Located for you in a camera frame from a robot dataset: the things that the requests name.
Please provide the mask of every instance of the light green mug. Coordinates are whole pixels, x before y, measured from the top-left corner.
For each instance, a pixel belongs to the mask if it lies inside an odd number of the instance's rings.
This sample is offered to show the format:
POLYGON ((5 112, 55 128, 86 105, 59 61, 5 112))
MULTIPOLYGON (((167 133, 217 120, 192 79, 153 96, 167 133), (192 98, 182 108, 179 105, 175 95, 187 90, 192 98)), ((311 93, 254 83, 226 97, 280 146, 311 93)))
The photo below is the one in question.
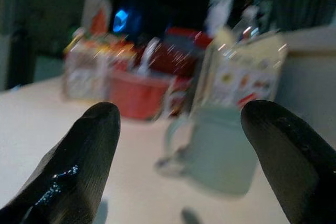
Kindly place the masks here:
POLYGON ((244 135, 240 111, 231 108, 203 106, 191 118, 180 117, 165 133, 165 162, 161 165, 183 167, 183 174, 214 190, 241 195, 248 192, 257 164, 257 155, 244 135), (174 154, 175 131, 193 123, 186 148, 174 154))

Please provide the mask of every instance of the table surface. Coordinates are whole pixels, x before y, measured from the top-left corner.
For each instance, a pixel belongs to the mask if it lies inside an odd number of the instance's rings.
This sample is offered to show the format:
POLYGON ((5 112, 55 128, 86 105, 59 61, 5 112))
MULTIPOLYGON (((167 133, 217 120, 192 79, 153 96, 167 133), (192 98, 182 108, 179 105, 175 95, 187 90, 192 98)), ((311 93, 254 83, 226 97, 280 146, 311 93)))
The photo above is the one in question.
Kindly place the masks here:
MULTIPOLYGON (((59 78, 0 95, 0 207, 89 106, 62 98, 59 78)), ((154 163, 162 155, 168 124, 122 120, 96 224, 180 224, 184 207, 205 224, 289 223, 259 164, 250 191, 240 198, 156 173, 154 163)), ((177 141, 185 138, 181 134, 177 141)))

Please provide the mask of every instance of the mug handle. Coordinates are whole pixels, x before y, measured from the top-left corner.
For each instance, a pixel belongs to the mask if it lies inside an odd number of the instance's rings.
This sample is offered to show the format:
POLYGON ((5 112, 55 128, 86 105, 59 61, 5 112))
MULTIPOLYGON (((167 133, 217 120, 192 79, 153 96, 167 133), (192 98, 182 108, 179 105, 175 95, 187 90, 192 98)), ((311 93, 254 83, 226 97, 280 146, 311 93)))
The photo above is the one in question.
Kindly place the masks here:
POLYGON ((190 119, 182 115, 168 126, 164 136, 164 157, 160 158, 155 164, 159 174, 168 177, 180 177, 184 174, 184 165, 176 160, 172 142, 176 130, 189 122, 190 119))

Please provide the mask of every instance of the blue led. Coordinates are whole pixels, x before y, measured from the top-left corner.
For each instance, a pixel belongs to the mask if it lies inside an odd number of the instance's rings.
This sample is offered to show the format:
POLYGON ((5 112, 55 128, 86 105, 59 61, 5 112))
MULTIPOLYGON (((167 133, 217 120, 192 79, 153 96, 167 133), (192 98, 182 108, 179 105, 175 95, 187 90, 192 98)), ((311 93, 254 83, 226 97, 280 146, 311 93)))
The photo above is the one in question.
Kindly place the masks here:
POLYGON ((124 10, 119 10, 114 18, 113 31, 115 33, 121 31, 125 26, 128 18, 128 13, 124 10))

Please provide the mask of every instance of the mug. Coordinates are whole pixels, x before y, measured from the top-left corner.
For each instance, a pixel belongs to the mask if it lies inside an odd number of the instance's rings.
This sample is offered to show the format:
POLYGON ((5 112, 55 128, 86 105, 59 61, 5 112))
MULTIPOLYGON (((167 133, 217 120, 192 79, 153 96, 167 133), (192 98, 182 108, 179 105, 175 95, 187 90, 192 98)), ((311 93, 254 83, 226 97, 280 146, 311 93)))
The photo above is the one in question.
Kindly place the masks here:
POLYGON ((179 117, 166 130, 164 150, 166 158, 159 164, 169 171, 166 175, 176 175, 172 169, 178 167, 179 175, 185 174, 209 188, 233 195, 248 192, 257 164, 236 108, 202 106, 190 118, 179 117), (174 153, 175 131, 191 122, 194 125, 189 143, 174 153))

